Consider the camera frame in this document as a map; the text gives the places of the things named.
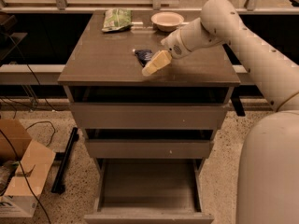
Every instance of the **green bag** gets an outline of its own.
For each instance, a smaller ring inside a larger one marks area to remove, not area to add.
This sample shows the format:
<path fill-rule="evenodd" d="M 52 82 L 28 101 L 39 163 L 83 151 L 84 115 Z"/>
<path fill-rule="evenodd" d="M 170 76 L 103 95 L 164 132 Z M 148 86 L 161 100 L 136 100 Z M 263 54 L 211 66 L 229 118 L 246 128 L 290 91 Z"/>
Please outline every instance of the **green bag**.
<path fill-rule="evenodd" d="M 132 26 L 132 12 L 129 9 L 109 9 L 105 12 L 102 31 L 116 32 L 129 29 Z"/>

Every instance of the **bowl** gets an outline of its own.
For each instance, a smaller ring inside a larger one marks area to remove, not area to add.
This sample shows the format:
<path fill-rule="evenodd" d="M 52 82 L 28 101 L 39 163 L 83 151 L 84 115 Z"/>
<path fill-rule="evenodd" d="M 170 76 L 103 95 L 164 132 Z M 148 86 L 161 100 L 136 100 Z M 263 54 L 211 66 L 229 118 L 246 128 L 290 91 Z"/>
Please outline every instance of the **bowl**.
<path fill-rule="evenodd" d="M 172 32 L 184 22 L 184 18 L 175 12 L 159 12 L 151 17 L 151 21 L 163 32 Z"/>

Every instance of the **terrazzo floor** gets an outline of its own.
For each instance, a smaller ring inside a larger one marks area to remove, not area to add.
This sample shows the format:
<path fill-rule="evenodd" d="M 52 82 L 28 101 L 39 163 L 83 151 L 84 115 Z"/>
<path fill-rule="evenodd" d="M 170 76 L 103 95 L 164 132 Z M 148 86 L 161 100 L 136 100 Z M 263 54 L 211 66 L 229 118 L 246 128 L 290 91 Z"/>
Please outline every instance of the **terrazzo floor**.
<path fill-rule="evenodd" d="M 215 138 L 215 145 L 210 157 L 206 160 L 200 174 L 202 188 L 202 204 L 204 212 L 213 215 L 213 224 L 235 224 L 235 200 L 238 177 L 238 162 L 243 141 L 250 128 L 263 117 L 271 114 L 268 108 L 256 111 L 247 110 L 245 117 L 238 117 L 233 111 L 227 113 L 221 129 Z M 12 119 L 13 110 L 1 111 L 2 119 Z M 56 133 L 50 149 L 63 152 L 69 134 L 76 123 L 69 111 L 18 111 L 16 118 L 24 127 L 32 123 L 50 120 Z M 49 142 L 52 128 L 49 124 L 39 124 L 28 130 L 29 134 L 40 142 Z M 65 176 L 66 191 L 63 194 L 51 193 L 51 187 L 58 170 L 54 163 L 50 169 L 40 201 L 45 206 L 52 224 L 86 223 L 84 215 L 93 212 L 99 174 L 93 160 L 88 156 L 84 146 L 84 138 L 78 130 L 79 140 L 75 143 L 68 170 Z M 1 224 L 48 223 L 40 206 L 37 206 L 32 218 L 0 218 Z"/>

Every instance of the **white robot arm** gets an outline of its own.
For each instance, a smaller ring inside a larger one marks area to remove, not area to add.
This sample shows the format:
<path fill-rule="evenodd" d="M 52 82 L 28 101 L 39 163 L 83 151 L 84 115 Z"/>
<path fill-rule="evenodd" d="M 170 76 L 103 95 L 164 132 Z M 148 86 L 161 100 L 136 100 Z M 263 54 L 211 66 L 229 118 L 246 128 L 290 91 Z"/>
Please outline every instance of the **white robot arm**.
<path fill-rule="evenodd" d="M 209 0 L 200 19 L 162 41 L 172 58 L 226 43 L 273 110 L 299 109 L 299 66 L 254 34 L 228 0 Z"/>
<path fill-rule="evenodd" d="M 225 42 L 274 111 L 249 132 L 241 154 L 236 224 L 299 223 L 299 66 L 254 34 L 227 0 L 163 43 L 172 58 Z"/>

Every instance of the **drawer front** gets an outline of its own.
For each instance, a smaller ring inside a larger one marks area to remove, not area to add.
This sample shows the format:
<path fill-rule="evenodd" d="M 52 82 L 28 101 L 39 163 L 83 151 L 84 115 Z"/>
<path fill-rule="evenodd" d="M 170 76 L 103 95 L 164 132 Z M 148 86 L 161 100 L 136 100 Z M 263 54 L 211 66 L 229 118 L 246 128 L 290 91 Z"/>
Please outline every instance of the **drawer front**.
<path fill-rule="evenodd" d="M 86 140 L 92 158 L 203 159 L 213 142 L 196 140 Z"/>
<path fill-rule="evenodd" d="M 84 220 L 88 224 L 211 224 L 214 220 L 213 216 L 205 215 L 203 213 L 155 214 L 151 212 L 148 213 L 146 211 L 143 211 L 141 213 L 129 213 L 128 210 L 126 211 L 127 213 L 121 213 L 121 215 L 115 213 L 103 214 L 101 212 L 98 212 L 95 214 L 85 215 Z"/>
<path fill-rule="evenodd" d="M 84 129 L 202 129 L 221 127 L 228 105 L 71 105 L 79 128 Z"/>

